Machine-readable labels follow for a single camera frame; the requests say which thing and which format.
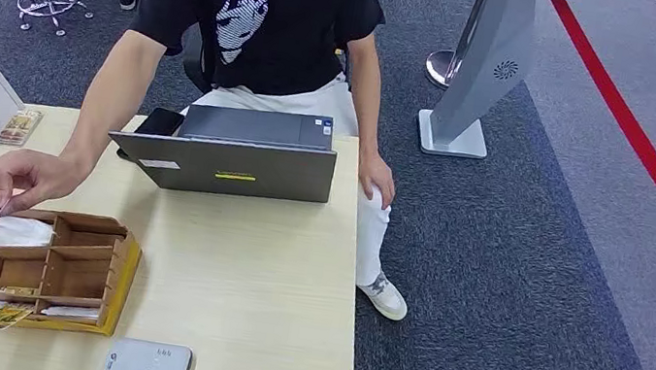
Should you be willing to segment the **person's left hand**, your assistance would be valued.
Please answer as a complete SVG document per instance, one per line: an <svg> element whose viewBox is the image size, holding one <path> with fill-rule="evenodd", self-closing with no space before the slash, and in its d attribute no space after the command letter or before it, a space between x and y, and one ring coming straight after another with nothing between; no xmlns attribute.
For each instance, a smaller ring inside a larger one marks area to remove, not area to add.
<svg viewBox="0 0 656 370"><path fill-rule="evenodd" d="M376 149L360 149L358 175L363 193L368 200L379 198L382 210L387 210L395 198L393 172Z"/></svg>

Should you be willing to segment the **person's right hand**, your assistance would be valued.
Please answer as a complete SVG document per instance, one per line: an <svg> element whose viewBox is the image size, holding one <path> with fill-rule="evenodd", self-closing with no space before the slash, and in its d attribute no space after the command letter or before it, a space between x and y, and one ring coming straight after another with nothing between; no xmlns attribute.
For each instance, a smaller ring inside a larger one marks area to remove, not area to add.
<svg viewBox="0 0 656 370"><path fill-rule="evenodd" d="M92 162L68 154L21 149L0 155L0 216L73 193L93 169Z"/></svg>

